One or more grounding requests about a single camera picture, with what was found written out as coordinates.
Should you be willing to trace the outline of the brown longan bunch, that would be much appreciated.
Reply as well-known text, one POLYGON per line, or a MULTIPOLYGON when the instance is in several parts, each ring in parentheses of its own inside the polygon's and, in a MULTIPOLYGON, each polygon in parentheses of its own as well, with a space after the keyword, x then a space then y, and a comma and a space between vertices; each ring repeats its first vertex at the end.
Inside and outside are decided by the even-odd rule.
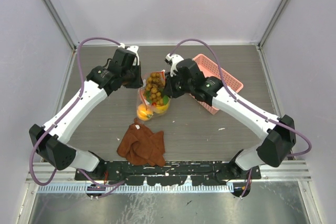
POLYGON ((163 94, 165 88, 164 70, 160 72, 151 72, 145 79, 144 98, 155 106, 156 104, 166 104, 169 97, 163 94))

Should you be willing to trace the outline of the clear zip top bag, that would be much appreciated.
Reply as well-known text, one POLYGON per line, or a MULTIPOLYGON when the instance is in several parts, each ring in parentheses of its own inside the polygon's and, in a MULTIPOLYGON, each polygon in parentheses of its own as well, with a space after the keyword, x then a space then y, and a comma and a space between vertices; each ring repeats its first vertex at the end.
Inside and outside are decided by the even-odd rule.
POLYGON ((142 80, 143 86, 138 89, 137 117, 141 121, 148 121, 167 112, 170 98, 163 94, 165 70, 147 73, 142 80))

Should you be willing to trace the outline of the yellow apple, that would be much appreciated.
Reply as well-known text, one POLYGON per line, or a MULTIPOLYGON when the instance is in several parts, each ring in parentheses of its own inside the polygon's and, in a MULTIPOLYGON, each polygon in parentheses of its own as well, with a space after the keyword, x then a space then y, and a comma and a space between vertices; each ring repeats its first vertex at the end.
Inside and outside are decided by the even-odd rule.
POLYGON ((158 105, 156 104, 153 107, 153 111, 155 114, 158 114, 159 116, 163 115, 167 112, 168 108, 170 107, 170 99, 168 99, 166 104, 158 105))

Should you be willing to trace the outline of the orange peach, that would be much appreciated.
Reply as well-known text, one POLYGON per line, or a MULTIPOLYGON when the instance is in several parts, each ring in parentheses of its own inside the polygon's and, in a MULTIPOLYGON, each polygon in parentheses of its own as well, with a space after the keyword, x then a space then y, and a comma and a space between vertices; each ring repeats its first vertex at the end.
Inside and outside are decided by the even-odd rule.
POLYGON ((153 114, 153 111, 147 108, 146 105, 143 103, 137 107, 137 117, 142 121, 150 120, 153 114))

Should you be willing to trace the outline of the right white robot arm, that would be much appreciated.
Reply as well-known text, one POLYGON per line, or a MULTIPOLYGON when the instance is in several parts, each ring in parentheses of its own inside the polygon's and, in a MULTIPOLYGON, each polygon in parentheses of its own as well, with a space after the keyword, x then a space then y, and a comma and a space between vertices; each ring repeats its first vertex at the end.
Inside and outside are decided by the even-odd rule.
POLYGON ((178 98, 188 93, 197 101, 229 114, 261 140, 260 144, 239 151, 231 159, 228 171, 233 177, 241 179, 251 168, 263 164, 278 167, 290 154, 296 143, 295 134, 289 130, 294 127, 291 117, 270 114, 225 87, 221 79, 204 76, 193 59, 173 54, 167 55, 165 62, 171 67, 165 75, 165 95, 178 98))

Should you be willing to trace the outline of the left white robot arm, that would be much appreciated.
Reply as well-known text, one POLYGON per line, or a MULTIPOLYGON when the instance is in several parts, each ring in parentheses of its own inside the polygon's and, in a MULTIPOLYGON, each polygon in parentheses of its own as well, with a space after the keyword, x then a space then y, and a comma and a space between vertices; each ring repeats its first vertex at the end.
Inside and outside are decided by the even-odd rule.
POLYGON ((121 87, 138 89, 143 86, 138 46, 118 47, 104 66, 93 68, 83 88, 43 126, 29 129, 36 153, 56 170, 67 167, 84 170, 93 180, 101 179, 107 163, 93 152, 71 147, 68 142, 86 116, 112 92, 121 87))

